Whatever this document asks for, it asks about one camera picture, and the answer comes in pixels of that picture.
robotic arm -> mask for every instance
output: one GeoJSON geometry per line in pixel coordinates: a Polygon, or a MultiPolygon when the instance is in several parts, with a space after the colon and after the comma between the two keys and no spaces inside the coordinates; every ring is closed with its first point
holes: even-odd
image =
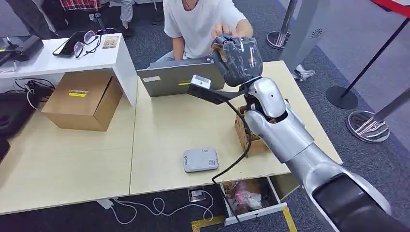
{"type": "Polygon", "coordinates": [[[189,94],[215,104],[244,95],[249,129],[288,166],[323,224],[341,232],[409,231],[390,216],[390,205],[380,192],[338,165],[314,143],[276,83],[262,77],[262,59],[254,38],[223,34],[212,48],[212,58],[225,83],[240,86],[239,92],[211,90],[210,84],[202,81],[206,78],[194,76],[189,94]]]}

white t-shirt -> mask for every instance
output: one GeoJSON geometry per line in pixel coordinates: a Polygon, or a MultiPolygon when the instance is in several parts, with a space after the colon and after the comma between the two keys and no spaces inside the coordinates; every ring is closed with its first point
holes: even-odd
{"type": "Polygon", "coordinates": [[[232,0],[198,0],[192,11],[186,11],[182,0],[163,0],[165,33],[171,38],[183,36],[188,58],[201,58],[209,54],[212,43],[211,30],[217,23],[226,24],[230,30],[245,16],[232,0]]]}

person's leg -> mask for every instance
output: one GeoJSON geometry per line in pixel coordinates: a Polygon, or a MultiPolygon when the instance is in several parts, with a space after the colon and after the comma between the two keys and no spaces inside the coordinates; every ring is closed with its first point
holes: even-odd
{"type": "Polygon", "coordinates": [[[132,31],[130,28],[130,22],[132,20],[132,2],[133,0],[113,0],[114,2],[121,4],[121,22],[124,28],[124,36],[131,36],[132,31]]]}
{"type": "Polygon", "coordinates": [[[14,13],[21,19],[30,34],[41,39],[55,39],[47,21],[33,0],[6,0],[14,13]]]}
{"type": "Polygon", "coordinates": [[[165,62],[165,61],[172,61],[174,60],[174,51],[170,51],[167,54],[163,55],[161,58],[159,58],[155,63],[157,62],[165,62]]]}

black device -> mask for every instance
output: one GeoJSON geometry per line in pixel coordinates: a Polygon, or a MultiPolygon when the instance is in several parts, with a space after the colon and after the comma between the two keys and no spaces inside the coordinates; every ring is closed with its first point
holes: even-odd
{"type": "MultiPolygon", "coordinates": [[[[26,93],[0,94],[0,137],[8,138],[16,134],[34,112],[27,96],[26,93]]],[[[37,97],[29,95],[29,99],[37,107],[37,97]]]]}
{"type": "Polygon", "coordinates": [[[2,38],[0,66],[8,60],[27,61],[43,47],[43,41],[34,35],[2,38]]]}
{"type": "Polygon", "coordinates": [[[9,151],[10,145],[6,139],[0,138],[0,162],[9,151]]]}
{"type": "Polygon", "coordinates": [[[58,47],[53,55],[56,57],[70,58],[74,55],[74,45],[77,42],[84,42],[85,31],[76,31],[68,40],[58,47]]]}

person's hand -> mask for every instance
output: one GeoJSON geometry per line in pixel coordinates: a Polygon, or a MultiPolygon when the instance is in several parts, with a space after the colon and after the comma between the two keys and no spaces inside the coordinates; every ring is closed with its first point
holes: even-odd
{"type": "Polygon", "coordinates": [[[230,34],[232,34],[232,31],[230,30],[228,25],[217,23],[215,25],[215,28],[213,28],[212,31],[211,31],[212,40],[214,40],[218,35],[220,35],[222,33],[230,35],[230,34]]]}
{"type": "Polygon", "coordinates": [[[242,31],[234,30],[234,31],[232,31],[232,36],[233,37],[242,37],[242,36],[246,36],[246,33],[242,32],[242,31]]]}

